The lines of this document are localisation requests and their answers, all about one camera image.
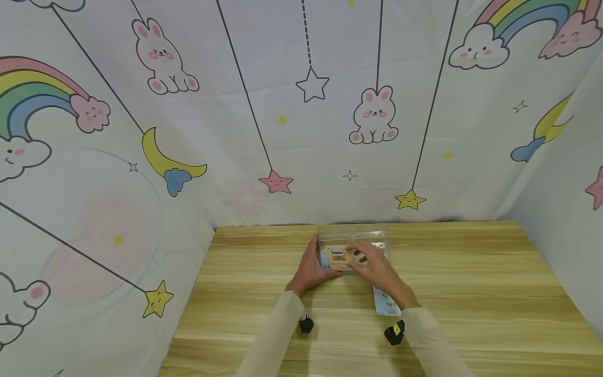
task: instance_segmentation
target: clear plastic box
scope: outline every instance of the clear plastic box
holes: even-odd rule
[[[334,224],[318,227],[321,264],[329,268],[323,250],[326,246],[351,244],[354,241],[366,241],[381,249],[391,262],[390,233],[387,224]]]

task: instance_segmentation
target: wooden table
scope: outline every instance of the wooden table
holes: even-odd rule
[[[315,226],[218,228],[161,377],[233,376]],[[390,224],[393,265],[476,376],[602,376],[603,346],[520,226]],[[302,298],[280,376],[423,376],[383,331],[371,287],[344,276]]]

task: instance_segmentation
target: rainbow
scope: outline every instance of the rainbow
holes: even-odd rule
[[[90,95],[55,68],[21,56],[0,57],[0,137],[31,140],[29,118],[38,110],[58,107],[76,118],[72,96]]]
[[[555,37],[574,13],[584,12],[587,22],[596,17],[600,6],[601,0],[493,0],[475,25],[492,25],[494,38],[501,38],[506,46],[521,29],[543,20],[555,21]]]

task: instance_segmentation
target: yellow star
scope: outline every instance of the yellow star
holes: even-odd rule
[[[124,235],[113,236],[113,247],[124,244]]]
[[[426,201],[427,199],[421,198],[415,195],[414,190],[410,190],[406,195],[398,195],[396,197],[400,202],[398,209],[410,207],[412,209],[418,209],[419,203]]]
[[[165,290],[165,280],[161,281],[156,291],[147,291],[147,310],[142,318],[147,318],[149,315],[155,313],[159,318],[163,317],[163,309],[165,304],[168,303],[174,297],[174,295]]]
[[[280,123],[280,125],[284,126],[289,120],[285,118],[282,114],[279,114],[279,118],[275,120],[275,122]]]
[[[454,154],[452,154],[452,152],[451,152],[451,151],[448,151],[448,152],[446,152],[446,153],[444,153],[444,154],[441,154],[440,156],[441,156],[441,157],[442,157],[444,160],[448,161],[448,159],[451,159],[451,158],[453,158],[453,157],[454,157]]]

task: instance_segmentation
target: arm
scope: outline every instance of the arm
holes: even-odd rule
[[[306,308],[299,296],[293,291],[283,292],[235,377],[272,377],[279,374],[295,327],[305,316]]]
[[[446,340],[434,316],[419,305],[416,296],[398,276],[385,255],[367,242],[355,242],[347,247],[364,254],[366,267],[351,263],[348,266],[369,283],[387,293],[402,310],[405,330],[412,351],[427,377],[472,377],[473,373]]]
[[[326,271],[318,262],[318,235],[310,240],[295,276],[272,308],[235,377],[275,377],[287,352],[297,323],[306,317],[300,297],[325,280],[340,277],[338,271]]]

